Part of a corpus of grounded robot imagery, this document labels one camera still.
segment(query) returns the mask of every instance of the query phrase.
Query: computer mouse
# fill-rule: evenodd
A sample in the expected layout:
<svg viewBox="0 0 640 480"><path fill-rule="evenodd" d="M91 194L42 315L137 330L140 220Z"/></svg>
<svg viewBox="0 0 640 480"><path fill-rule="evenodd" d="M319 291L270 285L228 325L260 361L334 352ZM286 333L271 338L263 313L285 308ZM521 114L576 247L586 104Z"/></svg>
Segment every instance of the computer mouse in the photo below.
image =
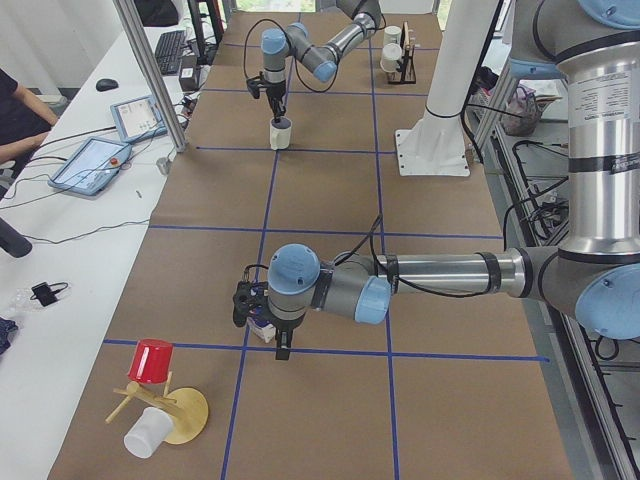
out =
<svg viewBox="0 0 640 480"><path fill-rule="evenodd" d="M112 78L101 78L96 82L96 90L99 92L106 92L107 90L113 90L118 87L118 82Z"/></svg>

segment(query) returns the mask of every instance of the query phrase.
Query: wooden base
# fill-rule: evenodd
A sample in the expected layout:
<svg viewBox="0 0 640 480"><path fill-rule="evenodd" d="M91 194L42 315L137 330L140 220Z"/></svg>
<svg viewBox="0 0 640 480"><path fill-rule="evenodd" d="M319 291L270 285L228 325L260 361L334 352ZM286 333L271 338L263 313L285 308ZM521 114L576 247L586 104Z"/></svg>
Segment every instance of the wooden base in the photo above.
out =
<svg viewBox="0 0 640 480"><path fill-rule="evenodd" d="M176 406L182 410L180 417L171 415L174 428L165 438L165 442L180 445L193 440L207 424L209 405L204 395L195 388L178 388L169 393L166 398L176 401Z"/></svg>

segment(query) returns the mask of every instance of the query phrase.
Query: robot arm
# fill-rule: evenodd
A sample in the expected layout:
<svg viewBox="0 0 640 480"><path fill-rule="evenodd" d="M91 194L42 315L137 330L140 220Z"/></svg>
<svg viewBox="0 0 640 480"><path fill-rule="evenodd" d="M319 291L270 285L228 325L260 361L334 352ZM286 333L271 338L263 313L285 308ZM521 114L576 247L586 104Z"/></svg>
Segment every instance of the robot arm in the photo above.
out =
<svg viewBox="0 0 640 480"><path fill-rule="evenodd" d="M263 297L258 314L268 312L278 331L287 332L287 342L278 341L278 358L288 358L290 332L307 308L377 323L396 293L505 292L547 302L603 336L640 336L640 10L635 3L516 3L512 71L523 78L562 72L569 83L571 208L569 234L558 247L382 255L334 264L321 263L306 247L287 245L274 255L262 291L252 292L246 283L234 297L236 324L256 313L248 307Z"/></svg>
<svg viewBox="0 0 640 480"><path fill-rule="evenodd" d="M286 113L284 96L287 93L285 60L295 57L321 82L328 82L338 70L342 58L379 28L382 13L377 0L337 0L340 8L352 22L325 45L316 47L302 23L288 27L271 28L262 33L264 70L247 79L247 88L254 98L266 90L269 106L277 123Z"/></svg>

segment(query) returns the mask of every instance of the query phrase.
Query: upside-down white cup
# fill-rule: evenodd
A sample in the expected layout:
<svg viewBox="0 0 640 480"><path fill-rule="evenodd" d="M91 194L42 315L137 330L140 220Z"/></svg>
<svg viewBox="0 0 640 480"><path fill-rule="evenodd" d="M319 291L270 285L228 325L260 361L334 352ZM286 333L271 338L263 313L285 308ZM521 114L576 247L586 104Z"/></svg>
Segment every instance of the upside-down white cup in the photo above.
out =
<svg viewBox="0 0 640 480"><path fill-rule="evenodd" d="M291 120L287 117L280 117L279 122L271 119L271 123L269 124L269 140L271 142L271 150L284 150L288 148L291 142Z"/></svg>
<svg viewBox="0 0 640 480"><path fill-rule="evenodd" d="M382 46L390 43L400 43L400 37L402 36L402 29L395 25L389 25L384 29L384 35L382 37Z"/></svg>
<svg viewBox="0 0 640 480"><path fill-rule="evenodd" d="M156 407L147 407L124 436L124 446L138 458L149 458L173 430L171 415Z"/></svg>
<svg viewBox="0 0 640 480"><path fill-rule="evenodd" d="M382 47L382 60L380 68L387 73L393 73L398 69L398 60L402 58L402 47L397 43L389 43Z"/></svg>

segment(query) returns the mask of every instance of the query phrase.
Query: black cylinder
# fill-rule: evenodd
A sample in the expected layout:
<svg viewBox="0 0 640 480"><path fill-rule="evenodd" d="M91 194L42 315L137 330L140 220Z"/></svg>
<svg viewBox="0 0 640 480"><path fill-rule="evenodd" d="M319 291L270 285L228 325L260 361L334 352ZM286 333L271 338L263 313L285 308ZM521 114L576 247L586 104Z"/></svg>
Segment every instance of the black cylinder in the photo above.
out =
<svg viewBox="0 0 640 480"><path fill-rule="evenodd" d="M29 240L0 218L0 248L12 257L20 258L29 253L33 246Z"/></svg>

